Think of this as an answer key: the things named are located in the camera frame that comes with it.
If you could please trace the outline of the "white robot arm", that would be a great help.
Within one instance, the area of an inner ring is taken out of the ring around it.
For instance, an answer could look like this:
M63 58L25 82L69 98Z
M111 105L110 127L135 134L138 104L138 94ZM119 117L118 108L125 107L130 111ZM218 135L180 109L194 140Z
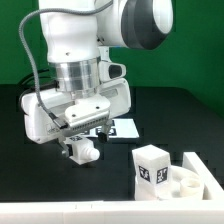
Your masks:
M71 137L99 126L108 140L112 119L131 107L126 67L109 58L111 47L152 50L173 25L172 0L38 0L39 9L21 21L19 35L38 15L55 84L21 98L27 137L42 144L58 141L62 153L86 161L99 158L89 139Z

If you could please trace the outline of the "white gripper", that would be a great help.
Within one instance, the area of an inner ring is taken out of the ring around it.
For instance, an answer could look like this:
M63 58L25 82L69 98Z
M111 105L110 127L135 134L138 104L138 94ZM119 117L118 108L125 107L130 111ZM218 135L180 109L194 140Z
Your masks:
M63 139L91 128L105 125L109 120L127 113L131 107L130 90L124 78L102 83L97 93L88 98L73 100L70 93L55 88L41 92L45 106L68 127L60 129L39 106L35 93L22 97L22 109L27 137L38 143ZM61 154L71 156L71 145L59 143Z

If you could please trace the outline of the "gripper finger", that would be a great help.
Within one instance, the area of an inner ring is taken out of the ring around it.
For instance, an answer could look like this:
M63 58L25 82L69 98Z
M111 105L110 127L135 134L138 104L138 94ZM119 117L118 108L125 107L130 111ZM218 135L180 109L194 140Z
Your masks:
M113 121L109 119L102 127L100 132L98 133L98 140L101 143L106 143L109 140L109 132L112 127Z

